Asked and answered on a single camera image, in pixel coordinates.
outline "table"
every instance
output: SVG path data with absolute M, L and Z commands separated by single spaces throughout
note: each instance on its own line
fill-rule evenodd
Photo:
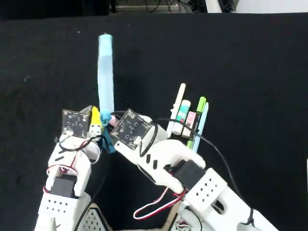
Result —
M 0 24 L 0 204 L 8 230 L 31 230 L 61 110 L 98 105 L 98 36 L 114 36 L 115 108 L 170 116 L 180 83 L 196 107 L 210 102 L 204 136 L 225 154 L 246 201 L 279 230 L 305 230 L 308 14 L 175 14 L 11 21 Z M 199 153 L 228 183 L 214 150 Z M 103 169 L 93 168 L 94 193 Z M 96 203 L 114 229 L 157 198 L 120 154 Z

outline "cable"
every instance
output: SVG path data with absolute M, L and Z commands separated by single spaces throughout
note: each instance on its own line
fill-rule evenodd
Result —
M 149 144 L 146 146 L 146 148 L 143 150 L 143 152 L 140 154 L 140 157 L 143 157 L 147 152 L 148 150 L 150 149 L 150 147 L 154 144 L 155 142 L 155 139 L 156 139 L 156 136 L 157 136 L 157 133 L 158 133 L 158 125 L 157 123 L 154 123 L 154 126 L 155 126 L 155 129 L 154 129 L 154 133 L 153 133 L 153 136 L 149 142 Z
M 170 119 L 170 118 L 158 118 L 155 120 L 155 122 L 158 122 L 158 121 L 171 121 L 171 122 L 176 122 L 176 123 L 179 123 L 179 124 L 182 124 L 185 128 L 187 128 L 192 134 L 194 134 L 195 136 L 199 137 L 200 139 L 202 139 L 203 141 L 207 142 L 210 146 L 212 146 L 215 151 L 218 153 L 218 155 L 220 156 L 220 158 L 222 159 L 227 171 L 228 171 L 228 174 L 230 176 L 230 179 L 231 179 L 231 183 L 234 187 L 234 190 L 235 192 L 238 194 L 238 196 L 245 202 L 245 200 L 243 199 L 241 193 L 240 193 L 240 190 L 239 188 L 237 187 L 237 184 L 235 183 L 235 180 L 234 180 L 234 177 L 233 177 L 233 174 L 231 172 L 231 169 L 229 167 L 229 164 L 227 162 L 227 160 L 225 159 L 224 155 L 220 152 L 220 150 L 218 150 L 218 148 L 209 140 L 207 140 L 206 138 L 204 138 L 202 135 L 199 135 L 197 132 L 195 132 L 192 128 L 190 128 L 189 126 L 187 126 L 186 124 L 184 123 L 181 123 L 180 121 L 176 120 L 176 119 Z
M 92 142 L 92 140 L 94 140 L 94 139 L 96 139 L 96 138 L 100 138 L 101 135 L 91 137 L 91 138 L 88 139 L 83 145 L 79 146 L 78 148 L 73 148 L 73 149 L 64 148 L 64 147 L 62 146 L 62 143 L 63 143 L 66 139 L 68 139 L 69 137 L 71 137 L 71 136 L 68 136 L 68 137 L 66 137 L 64 140 L 62 140 L 61 142 L 59 142 L 59 147 L 62 149 L 62 151 L 60 151 L 59 153 L 80 151 L 80 150 L 84 149 L 85 147 L 87 147 L 87 146 Z
M 189 208 L 189 207 L 186 207 L 185 209 L 187 209 L 188 211 L 191 211 L 191 213 L 196 216 L 196 218 L 198 219 L 198 221 L 200 223 L 200 231 L 202 231 L 202 229 L 203 229 L 202 222 L 201 222 L 200 218 L 197 216 L 197 214 L 191 208 Z
M 178 195 L 178 198 L 176 198 L 176 199 L 174 199 L 174 200 L 168 202 L 167 204 L 165 204 L 165 205 L 159 207 L 158 209 L 154 210 L 153 212 L 148 213 L 147 215 L 144 215 L 144 216 L 142 216 L 142 217 L 137 217 L 137 216 L 136 216 L 139 212 L 141 212 L 142 210 L 144 210 L 144 209 L 147 208 L 148 206 L 155 205 L 155 204 L 157 204 L 158 202 L 160 202 L 160 201 L 163 199 L 163 197 L 165 196 L 165 194 L 166 194 L 166 192 L 168 191 L 168 189 L 169 189 L 169 188 L 166 188 L 166 189 L 163 191 L 163 193 L 161 194 L 161 196 L 160 196 L 157 200 L 155 200 L 155 201 L 153 201 L 152 203 L 149 203 L 149 204 L 144 205 L 144 206 L 142 206 L 141 208 L 137 209 L 137 210 L 134 212 L 134 214 L 133 214 L 134 219 L 136 219 L 136 220 L 144 220 L 144 219 L 150 218 L 150 217 L 154 216 L 155 214 L 157 214 L 157 213 L 159 213 L 159 212 L 165 210 L 166 208 L 169 208 L 169 207 L 173 206 L 176 202 L 178 202 L 180 199 L 182 199 L 182 197 L 186 194 L 186 190 L 184 190 L 181 194 Z
M 158 0 L 157 6 L 156 6 L 153 10 L 150 11 L 149 8 L 148 8 L 148 1 L 147 1 L 147 0 L 144 0 L 145 8 L 146 8 L 147 13 L 153 13 L 154 11 L 156 11 L 157 8 L 158 8 L 159 5 L 160 5 L 160 2 L 161 2 L 161 0 Z
M 85 209 L 83 210 L 81 216 L 79 217 L 79 219 L 78 219 L 78 221 L 77 221 L 77 223 L 76 223 L 76 226 L 75 226 L 75 228 L 74 228 L 74 231 L 77 231 L 77 230 L 78 230 L 78 227 L 79 227 L 79 225 L 80 225 L 80 223 L 81 223 L 83 217 L 85 216 L 86 212 L 88 211 L 88 208 L 91 206 L 91 204 L 92 204 L 94 198 L 97 196 L 97 194 L 98 194 L 99 191 L 101 190 L 101 187 L 102 187 L 102 185 L 103 185 L 103 183 L 104 183 L 104 181 L 105 181 L 105 179 L 106 179 L 106 175 L 107 175 L 107 171 L 108 171 L 108 168 L 107 168 L 107 167 L 109 166 L 108 162 L 109 162 L 109 154 L 110 154 L 110 153 L 109 153 L 109 146 L 108 146 L 108 142 L 107 142 L 106 137 L 103 136 L 103 135 L 101 135 L 101 137 L 104 139 L 104 141 L 105 141 L 105 143 L 106 143 L 106 151 L 107 151 L 107 161 L 106 161 L 106 164 L 105 164 L 106 171 L 105 171 L 105 174 L 104 174 L 104 176 L 103 176 L 103 178 L 102 178 L 102 181 L 101 181 L 100 185 L 98 186 L 96 192 L 94 193 L 94 195 L 93 195 L 93 197 L 91 198 L 90 202 L 87 204 L 87 206 L 86 206 Z
M 68 166 L 68 165 L 60 165 L 60 164 L 59 164 L 59 165 L 51 165 L 51 166 L 49 166 L 49 167 L 47 168 L 47 170 L 46 170 L 47 176 L 49 176 L 49 171 L 50 171 L 50 169 L 51 169 L 52 167 L 64 167 L 64 168 L 67 168 L 67 169 L 69 169 L 69 170 L 75 172 L 76 175 L 77 175 L 77 178 L 78 178 L 78 172 L 77 172 L 76 169 L 74 169 L 73 167 Z

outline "red and white wire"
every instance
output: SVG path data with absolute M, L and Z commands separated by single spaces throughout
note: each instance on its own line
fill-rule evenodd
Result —
M 68 170 L 71 170 L 71 171 L 73 171 L 73 172 L 75 172 L 75 173 L 76 173 L 77 178 L 78 178 L 78 172 L 77 172 L 77 170 L 76 170 L 76 169 L 74 169 L 73 167 L 68 166 L 68 165 L 60 165 L 60 164 L 58 164 L 58 165 L 51 165 L 51 166 L 49 166 L 49 167 L 47 168 L 47 170 L 46 170 L 46 174 L 47 174 L 47 176 L 49 176 L 49 171 L 50 171 L 50 169 L 51 169 L 51 168 L 53 168 L 53 167 L 64 167 L 64 168 L 66 168 L 66 169 L 68 169 Z
M 134 219 L 136 219 L 136 220 L 144 220 L 144 219 L 150 218 L 150 217 L 154 216 L 155 214 L 157 214 L 157 213 L 159 213 L 159 212 L 165 210 L 166 208 L 169 208 L 169 207 L 173 206 L 176 202 L 178 202 L 180 199 L 182 199 L 182 197 L 183 197 L 183 196 L 185 195 L 185 193 L 186 193 L 186 191 L 184 190 L 181 194 L 178 195 L 178 197 L 177 197 L 176 199 L 174 199 L 174 200 L 168 202 L 167 204 L 165 204 L 165 205 L 159 207 L 158 209 L 154 210 L 153 212 L 148 213 L 147 215 L 144 215 L 144 216 L 142 216 L 142 217 L 137 217 L 137 216 L 136 216 L 138 213 L 140 213 L 140 212 L 141 212 L 142 210 L 144 210 L 145 208 L 147 208 L 147 207 L 149 207 L 149 206 L 151 206 L 151 205 L 155 205 L 155 204 L 157 204 L 158 202 L 160 202 L 160 201 L 163 199 L 163 197 L 165 196 L 165 194 L 166 194 L 166 192 L 168 191 L 168 189 L 169 189 L 169 188 L 166 188 L 166 189 L 163 191 L 163 193 L 161 194 L 161 196 L 160 196 L 157 200 L 155 200 L 155 201 L 153 201 L 152 203 L 149 203 L 149 204 L 147 204 L 147 205 L 145 205 L 145 206 L 143 206 L 143 207 L 137 209 L 137 210 L 134 212 L 134 214 L 133 214 Z

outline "white plastic bracket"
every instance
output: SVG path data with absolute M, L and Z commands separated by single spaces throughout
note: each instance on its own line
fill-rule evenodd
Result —
M 185 200 L 201 215 L 215 202 L 226 187 L 226 181 L 214 169 L 209 168 L 187 193 Z

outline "black cable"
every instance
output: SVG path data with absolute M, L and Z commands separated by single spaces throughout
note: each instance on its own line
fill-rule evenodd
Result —
M 64 140 L 62 140 L 61 142 L 59 142 L 59 147 L 62 149 L 62 151 L 60 151 L 59 153 L 80 151 L 80 150 L 84 149 L 85 147 L 87 147 L 87 146 L 91 143 L 92 140 L 94 140 L 94 139 L 96 139 L 96 138 L 100 138 L 100 137 L 101 137 L 101 135 L 91 137 L 91 138 L 88 139 L 87 142 L 85 142 L 82 146 L 80 146 L 80 147 L 78 147 L 78 148 L 72 148 L 72 149 L 70 149 L 70 148 L 64 148 L 64 147 L 62 146 L 62 143 L 63 143 L 66 139 L 70 138 L 70 136 L 69 136 L 69 137 L 66 137 Z
M 181 0 L 178 0 L 178 2 L 184 7 L 184 9 L 189 13 L 189 10 L 186 8 L 186 6 L 188 6 L 187 3 L 181 1 Z
M 238 196 L 244 201 L 241 193 L 240 193 L 240 190 L 239 188 L 237 187 L 237 184 L 235 183 L 235 180 L 234 180 L 234 177 L 231 173 L 231 169 L 229 167 L 229 164 L 228 162 L 226 161 L 225 157 L 223 156 L 223 154 L 220 152 L 220 150 L 218 150 L 218 148 L 209 140 L 207 140 L 206 138 L 204 138 L 203 136 L 199 135 L 197 132 L 195 132 L 192 128 L 190 128 L 189 126 L 187 126 L 186 124 L 176 120 L 176 119 L 170 119 L 170 118 L 159 118 L 159 119 L 156 119 L 155 122 L 157 121 L 169 121 L 169 122 L 176 122 L 176 123 L 179 123 L 179 124 L 182 124 L 185 128 L 187 128 L 192 134 L 194 134 L 195 136 L 199 137 L 200 139 L 202 139 L 203 141 L 207 142 L 209 145 L 211 145 L 215 151 L 219 154 L 220 158 L 222 159 L 227 171 L 228 171 L 228 174 L 230 176 L 230 179 L 231 179 L 231 183 L 234 187 L 234 190 L 235 192 L 238 194 Z
M 255 220 L 253 218 L 253 215 L 254 215 L 254 209 L 250 208 L 249 218 L 248 218 L 246 223 L 242 223 L 242 224 L 243 225 L 250 225 L 251 224 L 253 227 L 255 227 Z
M 97 196 L 97 194 L 98 194 L 99 191 L 101 190 L 101 187 L 102 187 L 102 185 L 104 184 L 104 181 L 105 181 L 105 179 L 106 179 L 107 170 L 108 170 L 108 166 L 109 166 L 108 160 L 109 160 L 109 154 L 110 154 L 110 152 L 109 152 L 109 146 L 108 146 L 108 141 L 107 141 L 106 137 L 103 136 L 103 135 L 102 135 L 101 137 L 102 137 L 103 140 L 105 141 L 105 144 L 106 144 L 106 151 L 107 151 L 107 161 L 106 161 L 106 164 L 105 164 L 105 169 L 106 169 L 106 170 L 105 170 L 105 174 L 104 174 L 104 176 L 103 176 L 103 178 L 102 178 L 102 181 L 101 181 L 100 185 L 98 186 L 96 192 L 93 194 L 93 197 L 91 198 L 90 202 L 87 204 L 86 208 L 83 210 L 81 216 L 79 217 L 79 219 L 78 219 L 78 221 L 77 221 L 77 223 L 76 223 L 76 225 L 75 225 L 74 231 L 77 231 L 77 230 L 78 230 L 78 227 L 79 227 L 79 225 L 80 225 L 80 223 L 81 223 L 83 217 L 85 216 L 86 212 L 88 211 L 88 208 L 91 206 L 91 204 L 92 204 L 94 198 Z
M 155 126 L 155 129 L 154 129 L 154 133 L 153 133 L 153 136 L 149 142 L 149 144 L 146 146 L 146 148 L 144 149 L 144 151 L 140 154 L 140 157 L 143 157 L 147 152 L 148 150 L 150 149 L 150 147 L 154 144 L 155 142 L 155 139 L 156 139 L 156 136 L 157 136 L 157 133 L 158 133 L 158 125 L 157 123 L 154 123 L 154 126 Z
M 149 11 L 149 8 L 148 8 L 148 1 L 147 1 L 147 0 L 144 0 L 145 8 L 146 8 L 147 13 L 153 13 L 154 11 L 156 11 L 157 8 L 158 8 L 159 5 L 160 5 L 160 2 L 161 2 L 161 0 L 158 0 L 157 6 L 156 6 L 153 10 Z
M 185 209 L 191 211 L 192 214 L 194 214 L 194 215 L 196 216 L 196 218 L 198 219 L 199 224 L 200 224 L 200 231 L 202 231 L 202 229 L 203 229 L 203 227 L 202 227 L 202 222 L 201 222 L 200 218 L 197 216 L 197 214 L 196 214 L 191 208 L 189 208 L 189 207 L 186 207 Z

